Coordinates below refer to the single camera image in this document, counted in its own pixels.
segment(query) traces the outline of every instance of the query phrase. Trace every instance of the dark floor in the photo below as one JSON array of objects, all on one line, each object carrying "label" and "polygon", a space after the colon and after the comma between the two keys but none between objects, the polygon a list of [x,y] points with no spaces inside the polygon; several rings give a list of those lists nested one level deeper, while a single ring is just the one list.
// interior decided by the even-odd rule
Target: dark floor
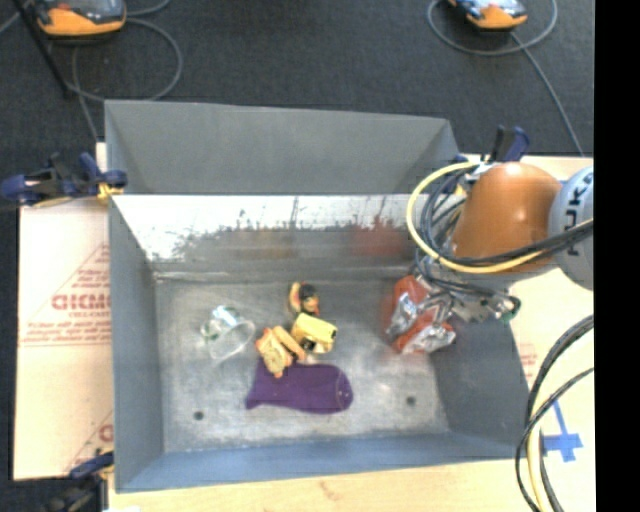
[{"label": "dark floor", "polygon": [[[530,153],[593,156],[594,0],[557,10],[525,0],[527,23],[501,35],[478,34],[444,0],[127,5],[129,22],[109,41],[44,41],[83,109],[63,95],[14,3],[2,2],[0,179],[37,170],[54,151],[69,161],[93,151],[105,96],[442,117],[472,153],[491,148],[497,125],[519,125]],[[30,510],[67,485],[11,481],[16,219],[0,203],[0,512]]]}]

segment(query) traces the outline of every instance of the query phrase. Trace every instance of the purple cloth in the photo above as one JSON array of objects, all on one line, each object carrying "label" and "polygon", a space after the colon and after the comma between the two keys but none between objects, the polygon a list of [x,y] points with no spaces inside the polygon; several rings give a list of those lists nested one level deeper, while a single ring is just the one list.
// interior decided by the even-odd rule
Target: purple cloth
[{"label": "purple cloth", "polygon": [[335,366],[294,362],[284,370],[282,377],[276,379],[260,359],[245,405],[247,409],[266,404],[314,414],[332,414],[348,409],[351,402],[351,384],[344,372]]}]

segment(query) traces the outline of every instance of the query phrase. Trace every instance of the cable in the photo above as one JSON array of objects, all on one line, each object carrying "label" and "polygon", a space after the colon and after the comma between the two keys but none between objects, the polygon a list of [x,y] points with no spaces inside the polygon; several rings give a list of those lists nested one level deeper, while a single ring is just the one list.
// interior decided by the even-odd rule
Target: cable
[{"label": "cable", "polygon": [[138,9],[137,11],[129,11],[127,13],[127,17],[135,17],[135,16],[146,16],[147,14],[154,14],[162,9],[164,9],[167,5],[171,3],[171,0],[163,0],[159,4],[148,7],[146,9]]},{"label": "cable", "polygon": [[427,7],[427,13],[426,13],[427,24],[429,25],[429,27],[431,28],[433,33],[443,43],[445,43],[447,46],[450,46],[451,48],[453,48],[453,49],[455,49],[457,51],[460,51],[460,52],[463,52],[463,53],[467,53],[469,55],[476,55],[476,56],[480,56],[480,57],[501,57],[501,56],[504,56],[504,55],[509,55],[509,54],[512,54],[512,53],[516,53],[516,52],[522,51],[526,55],[526,57],[529,59],[531,64],[533,65],[534,70],[536,71],[536,73],[538,74],[538,76],[540,77],[542,82],[544,83],[545,87],[547,88],[547,91],[551,95],[551,98],[553,99],[553,102],[554,102],[556,108],[560,112],[560,116],[562,117],[562,121],[563,121],[563,123],[565,125],[565,128],[569,132],[569,136],[571,137],[571,140],[573,141],[573,143],[576,146],[576,150],[578,151],[580,156],[584,156],[584,151],[582,149],[582,146],[581,146],[580,142],[578,141],[578,138],[577,138],[577,136],[575,134],[575,131],[573,129],[573,126],[571,124],[571,121],[569,120],[569,118],[568,118],[568,116],[567,116],[567,114],[566,114],[566,112],[564,110],[564,107],[562,106],[562,103],[558,99],[558,96],[555,93],[555,90],[553,89],[553,86],[551,85],[551,82],[549,82],[549,80],[547,79],[546,75],[542,71],[542,68],[539,66],[539,64],[536,62],[536,60],[533,58],[533,55],[531,54],[531,52],[529,52],[529,48],[531,48],[532,46],[540,43],[555,28],[556,22],[558,20],[558,6],[557,6],[557,3],[556,3],[556,0],[550,0],[550,2],[551,2],[551,19],[549,20],[548,24],[546,25],[546,27],[542,30],[542,32],[540,34],[538,34],[536,37],[532,38],[531,40],[523,43],[522,41],[520,41],[520,39],[513,32],[510,32],[509,35],[510,35],[512,41],[516,44],[516,46],[511,47],[511,48],[507,48],[507,49],[504,49],[504,50],[491,50],[491,51],[476,50],[476,49],[472,49],[472,48],[467,48],[466,46],[459,45],[459,44],[453,42],[451,39],[447,38],[440,30],[438,30],[436,24],[433,21],[433,10],[437,5],[439,5],[440,3],[444,2],[444,1],[445,0],[433,0],[429,4],[429,6]]},{"label": "cable", "polygon": [[[418,184],[407,201],[406,222],[409,233],[418,247],[438,263],[441,263],[452,270],[471,274],[497,273],[513,269],[527,262],[547,257],[554,252],[565,248],[568,244],[574,244],[577,240],[591,234],[591,231],[593,230],[593,219],[578,224],[574,228],[564,231],[558,235],[548,237],[541,242],[536,242],[514,251],[498,254],[488,258],[456,259],[453,257],[445,257],[441,252],[437,251],[433,247],[433,240],[425,241],[417,232],[413,222],[414,205],[419,195],[442,176],[459,172],[461,170],[470,170],[475,166],[476,164],[471,162],[455,163],[429,174]],[[428,201],[433,201],[434,195],[435,194],[431,194]]]},{"label": "cable", "polygon": [[[538,394],[540,392],[540,387],[544,380],[546,379],[551,367],[555,364],[555,362],[559,359],[559,357],[576,341],[581,339],[587,332],[593,329],[595,325],[595,319],[593,315],[589,315],[584,319],[580,320],[578,323],[571,326],[551,347],[547,355],[545,356],[544,361],[540,366],[540,370],[536,375],[536,379],[531,386],[531,390],[529,392],[529,397],[527,400],[527,413],[525,419],[525,433],[521,440],[520,446],[518,447],[518,451],[516,452],[516,471],[518,477],[518,485],[520,490],[529,505],[532,507],[532,510],[546,510],[545,508],[545,500],[543,498],[543,492],[546,494],[549,503],[551,504],[552,510],[554,512],[562,511],[562,507],[555,496],[553,491],[553,487],[548,478],[546,468],[544,466],[543,456],[542,456],[542,430],[538,426],[538,422],[540,418],[544,415],[546,410],[553,405],[553,402],[559,398],[559,395],[552,399],[551,397],[545,401],[545,403],[537,408],[534,412],[534,405],[538,398]],[[566,386],[570,386],[570,384],[574,379],[571,379],[567,383],[565,383],[561,388],[563,389]],[[520,475],[520,452],[522,450],[523,445],[526,444],[526,454],[527,454],[527,462],[529,469],[529,477],[531,481],[531,486],[536,496],[536,502],[534,502],[526,489],[524,488],[524,484],[522,483],[522,478]],[[535,475],[541,475],[541,482],[535,478]]]},{"label": "cable", "polygon": [[[27,0],[25,2],[25,5],[28,5],[31,2],[31,0]],[[169,94],[173,88],[176,86],[176,84],[178,83],[178,81],[180,80],[181,76],[182,76],[182,71],[183,71],[183,66],[184,66],[184,59],[182,56],[182,51],[180,50],[180,47],[178,46],[178,43],[175,41],[175,39],[173,39],[173,37],[166,32],[165,30],[161,29],[160,27],[158,27],[157,25],[154,25],[153,23],[150,23],[149,21],[145,21],[145,20],[141,20],[141,19],[136,19],[136,16],[144,16],[144,15],[148,15],[148,14],[153,14],[156,13],[158,11],[160,11],[161,9],[164,9],[167,5],[169,5],[171,3],[171,0],[162,0],[160,3],[158,3],[157,5],[153,6],[153,7],[149,7],[146,9],[139,9],[139,10],[135,10],[135,11],[130,11],[127,15],[127,23],[128,24],[133,24],[133,25],[139,25],[145,28],[148,28],[158,34],[160,34],[160,36],[162,36],[164,39],[166,39],[169,44],[171,45],[174,54],[176,56],[176,72],[173,75],[171,81],[169,82],[169,84],[162,89],[160,92],[158,92],[157,94],[154,94],[152,96],[146,97],[146,98],[141,98],[143,100],[148,100],[148,101],[155,101],[158,100],[160,98],[163,98],[164,96],[166,96],[167,94]],[[9,20],[7,20],[6,22],[4,22],[1,26],[0,26],[0,33],[2,33],[3,31],[5,31],[7,28],[9,28],[9,26],[11,26],[17,19],[19,18],[19,13],[14,14]],[[105,97],[96,95],[96,94],[91,94],[85,90],[82,89],[82,86],[80,85],[80,79],[79,79],[79,75],[78,75],[78,51],[79,51],[79,47],[75,47],[73,49],[73,53],[71,55],[71,71],[72,71],[72,82],[65,82],[65,85],[67,86],[67,88],[72,91],[73,93],[78,95],[78,99],[80,102],[80,106],[82,108],[82,112],[83,115],[87,121],[87,124],[89,125],[89,130],[91,132],[91,135],[93,137],[94,140],[98,140],[99,136],[98,136],[98,132],[95,126],[95,123],[93,122],[93,119],[91,118],[91,114],[89,112],[86,100],[91,100],[91,101],[95,101],[98,103],[103,103],[105,101]]]},{"label": "cable", "polygon": [[538,507],[538,504],[536,504],[536,502],[529,495],[528,491],[525,488],[524,482],[522,480],[522,475],[520,472],[520,460],[522,458],[521,453],[523,451],[523,448],[525,444],[527,444],[527,442],[529,441],[531,432],[533,431],[535,426],[540,422],[544,414],[551,408],[553,403],[556,400],[558,400],[562,395],[564,395],[574,385],[576,385],[580,380],[584,379],[594,371],[595,369],[591,367],[591,368],[588,368],[587,370],[584,370],[578,373],[577,375],[569,379],[567,382],[565,382],[562,386],[560,386],[553,394],[551,394],[549,398],[540,406],[540,408],[532,416],[531,421],[526,426],[522,439],[518,444],[518,448],[516,449],[516,455],[515,455],[515,467],[516,467],[516,477],[518,480],[518,487],[520,488],[520,492],[522,493],[522,496],[524,497],[525,501],[527,502],[531,510],[533,510],[534,512],[541,512],[541,510]]},{"label": "cable", "polygon": [[451,39],[448,39],[442,32],[440,32],[436,27],[435,23],[433,22],[433,9],[438,4],[443,3],[444,1],[445,0],[433,0],[431,4],[429,4],[427,8],[427,23],[429,24],[429,27],[431,27],[431,30],[433,30],[434,34],[436,34],[436,36],[438,36],[438,38],[440,38],[440,40],[444,42],[446,45],[450,46],[455,50],[468,53],[470,55],[479,55],[483,57],[501,57],[503,55],[509,55],[511,53],[519,52],[521,50],[524,50],[525,48],[530,48],[538,44],[540,41],[542,41],[551,33],[551,31],[555,28],[555,25],[558,19],[558,6],[556,4],[556,0],[551,0],[551,9],[552,9],[551,19],[549,20],[549,23],[544,28],[544,30],[533,39],[527,41],[524,44],[520,43],[520,41],[518,41],[517,39],[514,39],[514,42],[516,42],[518,46],[513,48],[508,48],[505,50],[492,50],[492,51],[475,50],[475,49],[467,48],[466,46],[462,46],[457,43],[454,43]]},{"label": "cable", "polygon": [[[183,69],[183,64],[184,64],[184,60],[182,57],[182,51],[180,50],[180,47],[178,46],[178,43],[175,41],[175,39],[173,39],[173,37],[171,37],[171,35],[169,35],[166,31],[164,31],[163,29],[161,29],[160,27],[154,25],[153,23],[150,23],[148,21],[144,21],[144,20],[138,20],[138,19],[129,19],[128,23],[134,24],[134,25],[141,25],[143,27],[146,27],[150,30],[153,30],[154,32],[157,32],[158,34],[160,34],[162,37],[164,37],[169,44],[171,45],[171,47],[174,50],[175,56],[176,56],[176,72],[173,75],[173,78],[171,79],[169,85],[167,85],[164,89],[162,89],[159,93],[153,95],[153,96],[149,96],[147,98],[144,98],[146,100],[150,100],[150,101],[154,101],[154,100],[158,100],[164,96],[166,96],[178,83],[178,81],[180,80],[180,77],[182,76],[182,69]],[[93,100],[93,101],[97,101],[97,102],[103,102],[105,100],[105,97],[103,96],[99,96],[96,94],[91,94],[88,93],[86,91],[84,91],[82,88],[75,86],[74,84],[68,84],[69,88],[75,92],[76,94],[83,96],[87,99]]]}]

